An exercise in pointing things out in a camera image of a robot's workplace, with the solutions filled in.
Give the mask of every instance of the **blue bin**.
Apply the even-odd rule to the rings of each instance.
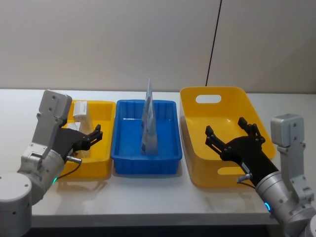
[[[119,100],[111,157],[118,174],[175,174],[182,158],[176,103],[154,100],[158,154],[141,154],[144,100]]]

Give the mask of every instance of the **white table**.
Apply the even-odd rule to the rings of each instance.
[[[145,92],[63,91],[73,99],[144,99]],[[0,173],[15,172],[37,124],[43,90],[0,90]],[[249,94],[270,132],[270,119],[285,113],[305,119],[305,172],[316,190],[316,95]],[[179,93],[154,92],[173,100]],[[274,164],[280,168],[279,154]],[[33,227],[141,225],[276,224],[257,194],[248,187],[205,191],[190,181],[185,157],[174,176],[112,175],[106,181],[54,184],[33,206]]]

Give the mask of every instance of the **gray wall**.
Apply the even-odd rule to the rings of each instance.
[[[315,0],[223,0],[208,85],[316,92]]]
[[[220,0],[2,0],[0,88],[145,90],[151,78],[155,91],[178,91],[205,85],[209,73],[207,85],[316,92],[316,1],[219,6]]]
[[[0,87],[205,85],[220,0],[1,0]]]

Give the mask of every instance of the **yellow plastic basket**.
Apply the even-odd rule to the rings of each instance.
[[[198,103],[199,95],[219,95],[218,103]],[[231,187],[237,184],[237,177],[244,174],[236,163],[222,161],[217,153],[206,144],[205,129],[210,125],[214,133],[227,143],[236,137],[246,136],[238,126],[238,119],[244,117],[248,123],[256,123],[266,139],[263,152],[272,159],[275,149],[251,105],[246,93],[238,87],[187,87],[180,91],[180,129],[183,149],[194,184],[201,187]]]
[[[68,113],[68,123],[74,122],[74,103],[75,101],[72,102]],[[108,101],[88,101],[88,106],[93,126],[101,125],[103,137],[101,141],[91,147],[90,157],[82,159],[81,167],[76,172],[66,176],[65,179],[101,179],[108,178],[111,174],[110,150],[116,104]],[[72,171],[77,165],[73,162],[67,162],[62,174]]]

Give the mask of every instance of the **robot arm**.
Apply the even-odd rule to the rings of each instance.
[[[21,157],[17,173],[0,174],[0,236],[19,237],[31,227],[32,205],[38,203],[60,175],[67,161],[79,150],[89,150],[102,139],[101,126],[85,135],[62,128],[72,99],[46,90],[37,114],[38,123],[31,144]]]
[[[304,175],[303,150],[304,121],[297,115],[273,118],[271,134],[273,143],[281,153],[282,173],[262,151],[265,139],[256,124],[247,124],[244,118],[239,126],[248,136],[224,143],[206,127],[206,145],[218,153],[222,160],[237,163],[249,179],[268,211],[282,225],[284,232],[292,237],[316,236],[316,211],[311,206],[314,193]]]

